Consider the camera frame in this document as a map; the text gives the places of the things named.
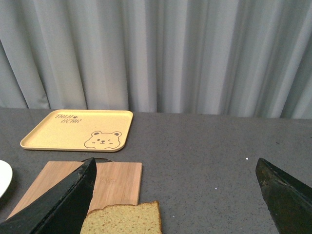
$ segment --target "cartoon bear face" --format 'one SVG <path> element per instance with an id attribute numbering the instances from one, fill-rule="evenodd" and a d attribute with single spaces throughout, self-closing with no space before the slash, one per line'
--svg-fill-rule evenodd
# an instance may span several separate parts
<path id="1" fill-rule="evenodd" d="M 101 150 L 114 149 L 120 145 L 120 136 L 121 132 L 102 133 L 101 131 L 95 131 L 91 134 L 90 139 L 84 143 L 84 146 Z"/>

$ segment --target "bamboo board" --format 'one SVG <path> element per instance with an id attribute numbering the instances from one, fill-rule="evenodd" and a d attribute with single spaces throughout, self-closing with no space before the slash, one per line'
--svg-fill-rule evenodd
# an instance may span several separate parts
<path id="1" fill-rule="evenodd" d="M 68 176 L 82 162 L 49 161 L 11 212 L 9 217 L 30 205 L 38 197 Z M 141 183 L 142 163 L 97 163 L 97 178 L 89 211 L 107 205 L 137 205 Z"/>

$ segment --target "gray countertop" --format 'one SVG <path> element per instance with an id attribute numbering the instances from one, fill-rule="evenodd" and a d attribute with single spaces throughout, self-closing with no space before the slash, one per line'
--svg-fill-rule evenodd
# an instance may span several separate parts
<path id="1" fill-rule="evenodd" d="M 159 201 L 164 234 L 277 234 L 255 176 L 260 157 L 312 186 L 312 120 L 134 113 L 119 152 L 21 148 L 50 112 L 0 108 L 0 159 L 13 169 L 0 222 L 51 160 L 142 162 L 140 202 Z"/>

